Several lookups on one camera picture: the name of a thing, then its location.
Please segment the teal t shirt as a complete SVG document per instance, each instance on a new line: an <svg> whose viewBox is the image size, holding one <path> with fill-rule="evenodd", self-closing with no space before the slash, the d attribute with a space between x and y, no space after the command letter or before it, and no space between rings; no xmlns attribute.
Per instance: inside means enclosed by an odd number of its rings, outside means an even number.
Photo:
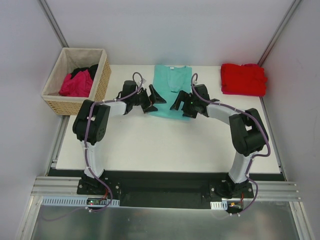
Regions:
<svg viewBox="0 0 320 240"><path fill-rule="evenodd" d="M191 92L192 68L189 66L176 67L156 65L154 68L153 87L157 93L166 100L166 103L156 104L158 111L150 115L159 118L189 121L190 118L183 116L182 108L170 110L180 91Z"/></svg>

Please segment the wicker laundry basket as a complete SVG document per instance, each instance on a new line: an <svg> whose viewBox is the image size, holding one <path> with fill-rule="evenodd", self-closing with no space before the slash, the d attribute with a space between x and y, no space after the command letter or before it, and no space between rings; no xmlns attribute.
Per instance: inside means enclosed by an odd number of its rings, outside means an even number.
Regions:
<svg viewBox="0 0 320 240"><path fill-rule="evenodd" d="M67 74L77 68L97 65L89 96L73 97L59 94ZM103 48L62 48L42 90L41 97L60 116L77 115L84 100L102 101L105 98L112 70Z"/></svg>

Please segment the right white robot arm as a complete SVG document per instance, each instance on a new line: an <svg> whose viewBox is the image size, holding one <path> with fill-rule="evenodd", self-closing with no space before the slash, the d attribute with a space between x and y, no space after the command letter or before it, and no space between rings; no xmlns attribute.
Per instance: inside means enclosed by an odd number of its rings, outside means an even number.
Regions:
<svg viewBox="0 0 320 240"><path fill-rule="evenodd" d="M201 114L229 125L235 156L226 179L214 188L214 192L227 199L237 197L249 184L254 157L269 143L258 110L239 110L216 98L210 99L204 84L193 85L191 93L181 90L170 110L177 111L181 104L184 117L195 119Z"/></svg>

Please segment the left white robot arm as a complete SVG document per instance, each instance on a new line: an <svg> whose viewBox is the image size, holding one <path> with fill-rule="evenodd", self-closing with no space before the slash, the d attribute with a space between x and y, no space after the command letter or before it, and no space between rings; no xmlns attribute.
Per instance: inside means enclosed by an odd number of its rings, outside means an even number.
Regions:
<svg viewBox="0 0 320 240"><path fill-rule="evenodd" d="M102 140L105 137L110 117L128 114L133 107L140 106L143 113L156 112L155 104L165 104L167 101L160 96L153 85L149 85L150 93L143 88L143 82L126 80L122 90L113 100L85 100L75 118L72 131L80 141L85 169L78 183L77 193L108 194L102 175L105 171L102 154Z"/></svg>

